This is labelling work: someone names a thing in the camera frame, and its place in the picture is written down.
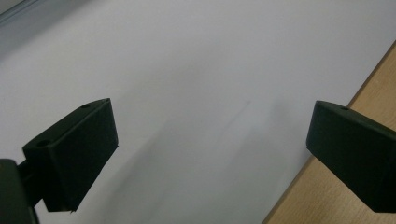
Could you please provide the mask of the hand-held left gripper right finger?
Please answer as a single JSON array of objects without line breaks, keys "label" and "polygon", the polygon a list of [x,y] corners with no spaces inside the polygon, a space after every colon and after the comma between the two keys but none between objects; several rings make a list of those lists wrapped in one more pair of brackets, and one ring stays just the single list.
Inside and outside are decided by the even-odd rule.
[{"label": "hand-held left gripper right finger", "polygon": [[307,149],[376,213],[396,213],[396,132],[345,106],[317,101]]}]

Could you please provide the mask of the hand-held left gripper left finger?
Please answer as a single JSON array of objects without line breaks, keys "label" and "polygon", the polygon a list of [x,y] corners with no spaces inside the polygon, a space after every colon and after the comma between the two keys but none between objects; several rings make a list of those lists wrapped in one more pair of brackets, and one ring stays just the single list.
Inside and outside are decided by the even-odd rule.
[{"label": "hand-held left gripper left finger", "polygon": [[118,145],[110,99],[78,107],[22,148],[29,202],[77,210]]}]

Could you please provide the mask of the white table mat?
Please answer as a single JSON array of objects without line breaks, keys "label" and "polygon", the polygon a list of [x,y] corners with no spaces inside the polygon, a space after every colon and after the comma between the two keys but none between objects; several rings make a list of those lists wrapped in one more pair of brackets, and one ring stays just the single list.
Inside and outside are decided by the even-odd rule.
[{"label": "white table mat", "polygon": [[348,103],[395,40],[396,0],[38,0],[0,22],[0,158],[107,98],[115,154],[41,224],[260,224],[315,102]]}]

